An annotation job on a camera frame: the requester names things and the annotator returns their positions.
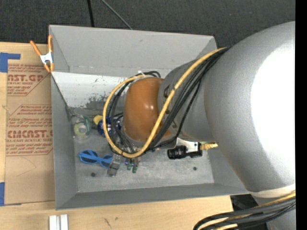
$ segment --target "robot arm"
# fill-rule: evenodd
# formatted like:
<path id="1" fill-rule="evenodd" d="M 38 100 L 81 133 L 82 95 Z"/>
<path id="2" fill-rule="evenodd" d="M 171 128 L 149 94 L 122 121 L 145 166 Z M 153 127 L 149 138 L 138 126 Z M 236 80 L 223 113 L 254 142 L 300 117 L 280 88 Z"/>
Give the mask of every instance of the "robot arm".
<path id="1" fill-rule="evenodd" d="M 218 142 L 257 202 L 288 195 L 295 191 L 294 69 L 292 22 L 178 67 L 164 80 L 133 78 L 122 135 L 135 153 L 116 151 L 135 158 L 159 145 L 173 148 L 177 138 Z M 272 229 L 295 229 L 295 210 L 287 214 Z"/>

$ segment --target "wooden surface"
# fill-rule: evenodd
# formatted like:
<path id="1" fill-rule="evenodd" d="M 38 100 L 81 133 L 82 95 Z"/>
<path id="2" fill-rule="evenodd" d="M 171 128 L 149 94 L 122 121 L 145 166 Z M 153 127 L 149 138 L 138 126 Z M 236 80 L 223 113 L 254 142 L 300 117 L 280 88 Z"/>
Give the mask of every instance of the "wooden surface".
<path id="1" fill-rule="evenodd" d="M 23 46 L 24 44 L 0 42 L 0 52 L 14 53 Z M 2 107 L 6 103 L 6 77 L 7 74 L 0 73 L 2 141 L 5 138 L 6 124 L 6 112 Z M 0 176 L 4 175 L 4 153 L 5 145 L 0 143 Z M 55 211 L 54 208 L 54 202 L 0 207 L 0 229 L 47 230 L 50 215 L 68 214 L 69 230 L 191 230 L 204 217 L 231 211 L 232 204 L 229 196 L 218 196 L 61 211 Z"/>

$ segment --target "gray cable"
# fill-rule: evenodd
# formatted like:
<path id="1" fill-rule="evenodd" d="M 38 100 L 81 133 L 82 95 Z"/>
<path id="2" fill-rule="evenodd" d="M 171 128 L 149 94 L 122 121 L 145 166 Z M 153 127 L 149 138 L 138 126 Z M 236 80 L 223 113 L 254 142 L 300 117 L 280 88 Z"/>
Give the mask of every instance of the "gray cable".
<path id="1" fill-rule="evenodd" d="M 121 21 L 123 21 L 123 23 L 127 26 L 127 27 L 129 27 L 131 30 L 133 30 L 132 29 L 132 27 L 105 1 L 105 0 L 101 0 L 118 18 L 120 18 L 121 19 Z"/>

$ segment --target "blue tape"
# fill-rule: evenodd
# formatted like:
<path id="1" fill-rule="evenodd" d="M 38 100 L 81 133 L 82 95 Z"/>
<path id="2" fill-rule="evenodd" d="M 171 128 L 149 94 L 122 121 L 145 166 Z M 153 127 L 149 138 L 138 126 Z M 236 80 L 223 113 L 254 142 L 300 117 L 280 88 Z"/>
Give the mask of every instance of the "blue tape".
<path id="1" fill-rule="evenodd" d="M 0 72 L 8 72 L 9 59 L 20 59 L 20 54 L 0 53 Z"/>
<path id="2" fill-rule="evenodd" d="M 4 206 L 4 182 L 0 183 L 0 206 Z"/>

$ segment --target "cable bundle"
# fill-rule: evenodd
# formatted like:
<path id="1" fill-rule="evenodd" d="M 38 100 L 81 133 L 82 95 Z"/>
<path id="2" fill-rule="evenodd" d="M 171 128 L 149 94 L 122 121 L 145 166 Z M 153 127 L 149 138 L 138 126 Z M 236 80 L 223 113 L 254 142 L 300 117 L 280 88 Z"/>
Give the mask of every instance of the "cable bundle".
<path id="1" fill-rule="evenodd" d="M 126 158 L 136 158 L 139 157 L 141 155 L 144 154 L 144 152 L 148 151 L 148 150 L 153 150 L 155 148 L 157 148 L 157 146 L 155 147 L 155 145 L 161 140 L 161 138 L 163 137 L 164 133 L 167 131 L 167 129 L 169 128 L 169 126 L 171 125 L 172 121 L 174 120 L 174 118 L 177 115 L 178 110 L 182 107 L 183 103 L 185 102 L 186 98 L 190 95 L 190 93 L 195 89 L 195 86 L 197 85 L 197 88 L 194 92 L 194 96 L 192 97 L 192 100 L 189 103 L 188 108 L 186 109 L 186 112 L 182 118 L 181 124 L 180 124 L 180 129 L 182 127 L 182 124 L 184 122 L 184 119 L 192 105 L 193 100 L 196 97 L 196 94 L 198 92 L 198 89 L 200 87 L 201 84 L 201 80 L 202 77 L 209 71 L 209 69 L 214 65 L 214 63 L 217 61 L 217 59 L 219 58 L 219 56 L 221 55 L 221 53 L 225 52 L 226 49 L 225 48 L 221 48 L 221 49 L 217 49 L 214 50 L 210 53 L 208 53 L 207 55 L 201 57 L 200 59 L 198 59 L 196 62 L 194 62 L 188 69 L 187 71 L 179 78 L 179 80 L 177 81 L 177 83 L 174 85 L 173 89 L 171 90 L 171 92 L 169 93 L 164 106 L 162 107 L 162 110 L 158 116 L 158 119 L 153 127 L 153 130 L 150 134 L 150 136 L 148 137 L 147 141 L 145 142 L 144 146 L 142 148 L 140 148 L 137 152 L 126 152 L 121 150 L 120 148 L 118 148 L 115 144 L 114 144 L 114 137 L 110 137 L 107 133 L 107 125 L 106 125 L 106 115 L 107 115 L 107 109 L 108 109 L 108 104 L 111 102 L 111 99 L 113 97 L 113 95 L 116 93 L 117 90 L 119 90 L 119 92 L 116 94 L 116 98 L 113 99 L 112 101 L 112 110 L 115 110 L 116 107 L 116 103 L 120 97 L 120 95 L 122 94 L 122 92 L 124 91 L 124 89 L 130 84 L 132 83 L 134 80 L 139 79 L 144 77 L 143 75 L 136 75 L 134 77 L 131 77 L 129 79 L 126 79 L 125 81 L 123 81 L 122 83 L 120 83 L 118 86 L 116 86 L 113 91 L 111 92 L 111 94 L 108 96 L 104 109 L 103 109 L 103 129 L 105 131 L 105 135 L 106 135 L 106 139 L 109 143 L 109 145 L 111 146 L 112 150 L 114 150 L 116 153 L 126 157 Z M 155 135 L 158 127 L 161 124 L 162 118 L 164 116 L 164 114 L 166 113 L 166 110 L 169 106 L 170 101 L 172 100 L 172 98 L 174 97 L 176 91 L 178 91 L 179 87 L 181 86 L 181 84 L 184 82 L 184 80 L 187 77 L 191 78 L 189 79 L 188 83 L 185 84 L 185 86 L 181 89 L 183 89 L 181 91 L 181 93 L 179 94 L 179 97 L 174 105 L 174 107 L 172 108 L 172 110 L 170 111 L 166 121 L 163 123 L 159 133 L 157 134 L 157 136 Z M 114 128 L 114 130 L 116 132 L 118 132 L 118 130 L 116 129 L 116 127 L 113 125 L 112 129 Z M 166 144 L 169 144 L 170 142 L 172 142 L 174 139 L 177 138 L 177 136 L 180 133 L 180 129 L 178 131 L 178 133 L 176 134 L 176 136 L 174 138 L 172 138 L 171 141 L 167 141 L 165 144 L 162 144 L 158 147 L 162 147 L 165 146 Z M 124 137 L 122 134 L 120 134 L 120 132 L 118 132 L 119 136 L 122 139 L 123 143 L 127 143 L 128 144 L 128 140 L 126 139 L 126 141 L 124 141 Z"/>
<path id="2" fill-rule="evenodd" d="M 286 212 L 295 209 L 295 207 L 296 194 L 293 192 L 288 196 L 257 207 L 222 213 L 204 218 L 194 226 L 193 230 L 247 229 L 276 219 Z M 222 221 L 209 224 L 211 221 L 217 221 L 218 219 Z M 206 224 L 206 227 L 200 229 L 200 227 L 204 224 Z"/>

